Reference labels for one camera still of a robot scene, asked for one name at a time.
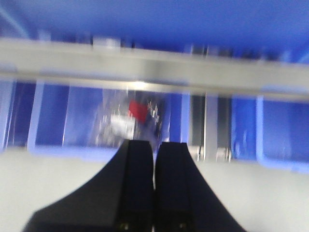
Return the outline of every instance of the plastic wrap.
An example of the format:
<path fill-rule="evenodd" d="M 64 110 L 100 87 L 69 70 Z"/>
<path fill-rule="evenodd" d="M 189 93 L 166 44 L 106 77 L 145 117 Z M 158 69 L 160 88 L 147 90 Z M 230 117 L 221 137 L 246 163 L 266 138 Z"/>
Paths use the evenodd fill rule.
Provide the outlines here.
<path fill-rule="evenodd" d="M 90 143 L 119 147 L 124 139 L 147 140 L 157 150 L 162 138 L 165 94 L 103 90 Z"/>

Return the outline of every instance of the blue storage tray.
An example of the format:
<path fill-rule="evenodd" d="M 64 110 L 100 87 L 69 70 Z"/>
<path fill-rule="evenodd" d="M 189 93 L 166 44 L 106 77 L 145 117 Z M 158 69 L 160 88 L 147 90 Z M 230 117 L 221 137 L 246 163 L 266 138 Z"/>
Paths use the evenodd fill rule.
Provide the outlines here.
<path fill-rule="evenodd" d="M 256 150 L 268 167 L 309 173 L 309 104 L 257 100 Z"/>
<path fill-rule="evenodd" d="M 26 146 L 35 92 L 34 83 L 15 83 L 7 146 Z"/>
<path fill-rule="evenodd" d="M 256 160 L 256 98 L 233 96 L 231 151 L 239 160 Z"/>
<path fill-rule="evenodd" d="M 28 150 L 36 154 L 108 161 L 117 148 L 89 145 L 102 89 L 37 84 L 28 137 Z M 162 127 L 171 141 L 187 142 L 190 96 L 166 94 Z"/>
<path fill-rule="evenodd" d="M 15 81 L 0 81 L 0 151 L 7 146 Z"/>

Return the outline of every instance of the metal bar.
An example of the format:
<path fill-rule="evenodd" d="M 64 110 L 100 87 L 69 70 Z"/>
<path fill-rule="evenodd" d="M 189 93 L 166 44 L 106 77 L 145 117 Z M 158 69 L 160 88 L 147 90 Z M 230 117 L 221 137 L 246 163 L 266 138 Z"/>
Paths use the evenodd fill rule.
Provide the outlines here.
<path fill-rule="evenodd" d="M 2 70 L 1 76 L 24 81 L 309 100 L 309 68 L 304 65 L 5 40 L 0 40 L 0 64 L 14 67 L 14 72 Z M 139 87 L 136 81 L 145 83 Z"/>

